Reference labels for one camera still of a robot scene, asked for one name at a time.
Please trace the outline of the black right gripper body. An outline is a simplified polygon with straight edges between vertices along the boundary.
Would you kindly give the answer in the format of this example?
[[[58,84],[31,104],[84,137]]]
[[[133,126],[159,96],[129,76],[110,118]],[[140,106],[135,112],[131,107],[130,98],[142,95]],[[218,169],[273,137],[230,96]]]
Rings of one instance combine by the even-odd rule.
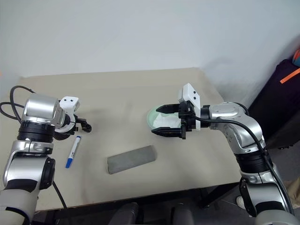
[[[186,132],[196,129],[194,106],[190,101],[183,101],[179,104],[178,116],[181,121],[180,138],[186,139]]]

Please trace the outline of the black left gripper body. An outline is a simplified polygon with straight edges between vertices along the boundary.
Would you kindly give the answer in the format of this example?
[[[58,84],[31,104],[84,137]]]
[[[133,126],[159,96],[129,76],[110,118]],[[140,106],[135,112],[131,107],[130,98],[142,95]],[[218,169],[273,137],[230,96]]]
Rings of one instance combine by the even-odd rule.
[[[79,120],[78,120],[78,116],[73,114],[71,117],[70,117],[70,123],[69,123],[69,126],[70,126],[70,129],[69,131],[70,132],[77,132],[78,131],[78,126],[77,124],[80,124]]]

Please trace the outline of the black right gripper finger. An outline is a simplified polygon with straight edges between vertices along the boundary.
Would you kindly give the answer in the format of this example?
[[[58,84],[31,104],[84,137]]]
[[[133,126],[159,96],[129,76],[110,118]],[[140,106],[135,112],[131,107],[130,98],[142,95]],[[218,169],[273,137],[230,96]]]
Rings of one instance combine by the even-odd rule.
[[[178,113],[179,108],[180,108],[180,104],[167,104],[158,107],[156,109],[156,112],[164,113],[164,114]]]
[[[162,137],[178,137],[186,139],[186,133],[181,128],[158,127],[151,130],[152,133]]]

